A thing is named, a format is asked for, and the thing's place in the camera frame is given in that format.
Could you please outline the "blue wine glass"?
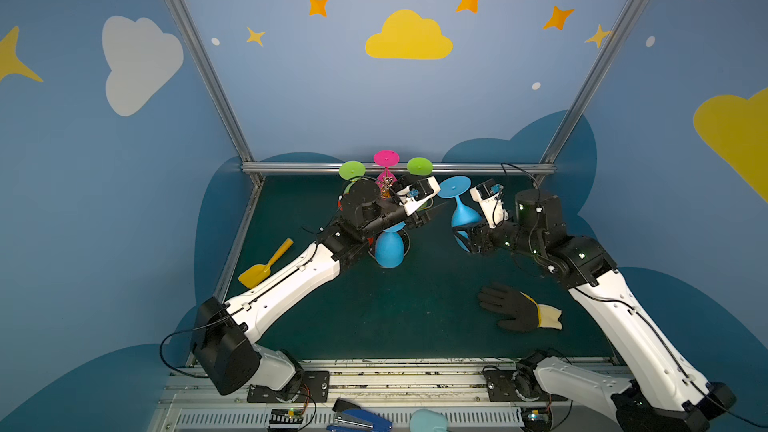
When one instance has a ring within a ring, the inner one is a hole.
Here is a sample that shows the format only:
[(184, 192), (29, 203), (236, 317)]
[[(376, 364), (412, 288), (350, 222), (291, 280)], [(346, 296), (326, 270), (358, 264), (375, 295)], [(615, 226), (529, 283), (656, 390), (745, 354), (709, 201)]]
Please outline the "blue wine glass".
[(375, 260), (386, 269), (398, 267), (405, 257), (405, 244), (399, 232), (405, 227), (404, 222), (400, 222), (385, 229), (377, 238), (375, 243)]
[(461, 199), (461, 195), (467, 192), (470, 187), (471, 179), (469, 177), (453, 176), (440, 183), (440, 192), (438, 193), (440, 198), (454, 199), (456, 202), (450, 225), (456, 242), (466, 252), (469, 252), (467, 246), (469, 235), (461, 227), (477, 223), (482, 219), (476, 210), (467, 206)]

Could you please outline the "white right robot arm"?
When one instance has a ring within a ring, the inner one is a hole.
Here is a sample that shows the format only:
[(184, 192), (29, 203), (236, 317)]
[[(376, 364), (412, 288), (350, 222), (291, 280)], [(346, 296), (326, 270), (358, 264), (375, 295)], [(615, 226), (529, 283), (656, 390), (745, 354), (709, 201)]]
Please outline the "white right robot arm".
[(504, 249), (533, 259), (594, 319), (632, 374), (611, 378), (537, 351), (516, 366), (521, 397), (561, 396), (624, 431), (706, 431), (730, 411), (734, 392), (709, 381), (671, 344), (605, 249), (591, 237), (568, 234), (557, 196), (538, 188), (521, 191), (510, 216), (493, 181), (470, 194), (483, 217), (454, 227), (456, 238), (472, 254)]

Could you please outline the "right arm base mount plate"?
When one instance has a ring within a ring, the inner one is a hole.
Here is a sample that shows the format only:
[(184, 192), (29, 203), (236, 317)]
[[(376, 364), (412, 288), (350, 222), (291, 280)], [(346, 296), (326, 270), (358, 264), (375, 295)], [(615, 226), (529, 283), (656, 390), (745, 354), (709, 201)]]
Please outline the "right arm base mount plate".
[(485, 366), (481, 370), (491, 402), (568, 402), (560, 395), (545, 392), (528, 368), (500, 369)]

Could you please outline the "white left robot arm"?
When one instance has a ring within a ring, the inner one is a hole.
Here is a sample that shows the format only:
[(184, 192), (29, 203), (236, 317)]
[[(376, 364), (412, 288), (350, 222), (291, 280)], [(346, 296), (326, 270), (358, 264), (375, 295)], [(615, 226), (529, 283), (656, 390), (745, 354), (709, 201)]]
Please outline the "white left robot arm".
[(375, 181), (359, 179), (340, 197), (340, 214), (304, 252), (256, 287), (225, 302), (211, 297), (196, 312), (190, 351), (222, 395), (245, 385), (293, 396), (303, 370), (283, 351), (259, 345), (267, 329), (313, 290), (334, 280), (394, 226), (426, 223), (419, 208), (436, 197), (433, 176), (417, 177), (384, 198)]

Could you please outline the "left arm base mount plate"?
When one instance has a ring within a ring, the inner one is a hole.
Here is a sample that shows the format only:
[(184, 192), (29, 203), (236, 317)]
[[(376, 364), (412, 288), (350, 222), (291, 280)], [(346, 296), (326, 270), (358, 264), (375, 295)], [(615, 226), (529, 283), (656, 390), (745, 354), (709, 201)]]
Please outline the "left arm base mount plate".
[(301, 381), (292, 380), (285, 388), (273, 391), (263, 386), (250, 385), (248, 403), (303, 403), (305, 400), (325, 403), (330, 391), (329, 371), (304, 371)]

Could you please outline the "blue wine glass front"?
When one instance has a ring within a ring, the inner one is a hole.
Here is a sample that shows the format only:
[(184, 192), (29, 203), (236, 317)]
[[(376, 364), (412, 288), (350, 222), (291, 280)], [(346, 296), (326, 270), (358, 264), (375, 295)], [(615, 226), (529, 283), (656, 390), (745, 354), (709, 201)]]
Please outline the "blue wine glass front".
[(400, 222), (385, 229), (377, 238), (375, 243), (375, 260), (386, 269), (398, 267), (405, 257), (405, 244), (399, 232), (405, 227), (404, 222)]

